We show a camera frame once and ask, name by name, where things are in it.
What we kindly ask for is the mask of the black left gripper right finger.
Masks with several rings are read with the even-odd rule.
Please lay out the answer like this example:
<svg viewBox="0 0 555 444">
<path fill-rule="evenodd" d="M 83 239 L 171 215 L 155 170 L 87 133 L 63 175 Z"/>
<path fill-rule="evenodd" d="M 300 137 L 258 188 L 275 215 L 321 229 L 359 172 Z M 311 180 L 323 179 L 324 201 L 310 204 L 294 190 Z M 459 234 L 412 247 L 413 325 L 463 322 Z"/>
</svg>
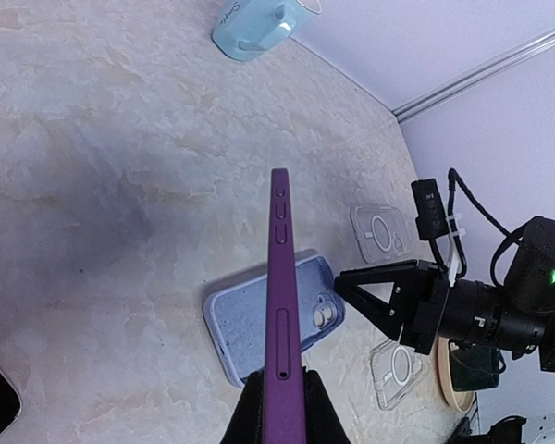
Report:
<svg viewBox="0 0 555 444">
<path fill-rule="evenodd" d="M 307 443 L 349 444 L 320 375 L 304 369 L 303 381 Z"/>
</svg>

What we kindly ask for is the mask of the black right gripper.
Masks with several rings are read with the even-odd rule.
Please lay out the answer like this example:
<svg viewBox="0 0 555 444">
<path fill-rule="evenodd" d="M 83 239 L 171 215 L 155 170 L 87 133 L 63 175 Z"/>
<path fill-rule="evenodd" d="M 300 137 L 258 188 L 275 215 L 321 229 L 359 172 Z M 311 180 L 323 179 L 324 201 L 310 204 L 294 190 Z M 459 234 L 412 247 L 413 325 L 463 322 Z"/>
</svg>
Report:
<svg viewBox="0 0 555 444">
<path fill-rule="evenodd" d="M 403 285 L 397 282 L 407 278 Z M 377 287 L 391 286 L 385 302 Z M 429 355 L 450 293 L 448 275 L 424 260 L 342 271 L 335 292 L 387 338 Z"/>
</svg>

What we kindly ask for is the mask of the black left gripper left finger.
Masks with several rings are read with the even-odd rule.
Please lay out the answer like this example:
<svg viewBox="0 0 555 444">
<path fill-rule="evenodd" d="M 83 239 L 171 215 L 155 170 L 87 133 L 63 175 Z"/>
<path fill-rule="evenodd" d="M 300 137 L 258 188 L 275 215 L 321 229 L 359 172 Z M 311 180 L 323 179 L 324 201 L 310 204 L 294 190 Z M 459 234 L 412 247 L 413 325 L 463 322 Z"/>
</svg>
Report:
<svg viewBox="0 0 555 444">
<path fill-rule="evenodd" d="M 265 371 L 248 376 L 221 444 L 265 443 Z"/>
</svg>

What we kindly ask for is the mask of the purple-edged black smartphone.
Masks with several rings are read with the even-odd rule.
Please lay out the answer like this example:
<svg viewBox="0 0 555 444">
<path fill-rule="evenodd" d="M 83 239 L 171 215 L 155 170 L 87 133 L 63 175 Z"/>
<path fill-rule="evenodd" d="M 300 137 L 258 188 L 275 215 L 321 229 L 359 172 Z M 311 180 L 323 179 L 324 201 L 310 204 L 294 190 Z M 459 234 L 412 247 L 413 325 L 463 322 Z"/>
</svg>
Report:
<svg viewBox="0 0 555 444">
<path fill-rule="evenodd" d="M 264 443 L 304 443 L 306 422 L 289 173 L 271 171 L 265 321 Z"/>
</svg>

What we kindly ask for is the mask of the lavender silicone phone case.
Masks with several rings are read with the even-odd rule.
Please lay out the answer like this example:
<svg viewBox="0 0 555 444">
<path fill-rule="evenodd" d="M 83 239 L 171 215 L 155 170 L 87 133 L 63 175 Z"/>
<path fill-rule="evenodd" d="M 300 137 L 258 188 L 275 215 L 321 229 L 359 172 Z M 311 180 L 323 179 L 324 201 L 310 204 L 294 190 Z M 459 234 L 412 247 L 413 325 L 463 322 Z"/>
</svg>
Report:
<svg viewBox="0 0 555 444">
<path fill-rule="evenodd" d="M 314 254 L 295 262 L 299 298 L 301 349 L 305 352 L 344 321 L 345 305 L 333 290 L 327 259 Z M 249 374 L 265 362 L 267 275 L 251 278 L 209 294 L 203 317 L 228 382 L 243 388 Z"/>
</svg>

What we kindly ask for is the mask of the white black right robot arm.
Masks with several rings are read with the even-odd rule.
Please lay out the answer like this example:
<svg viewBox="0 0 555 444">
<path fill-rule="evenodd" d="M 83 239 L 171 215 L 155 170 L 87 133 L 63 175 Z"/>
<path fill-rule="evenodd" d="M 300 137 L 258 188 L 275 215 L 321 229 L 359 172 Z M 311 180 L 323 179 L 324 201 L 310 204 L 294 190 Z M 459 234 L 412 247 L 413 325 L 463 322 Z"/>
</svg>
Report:
<svg viewBox="0 0 555 444">
<path fill-rule="evenodd" d="M 536 216 L 495 252 L 518 246 L 503 283 L 488 285 L 424 260 L 342 272 L 335 292 L 387 338 L 428 355 L 436 338 L 459 346 L 539 353 L 555 374 L 555 220 Z"/>
</svg>

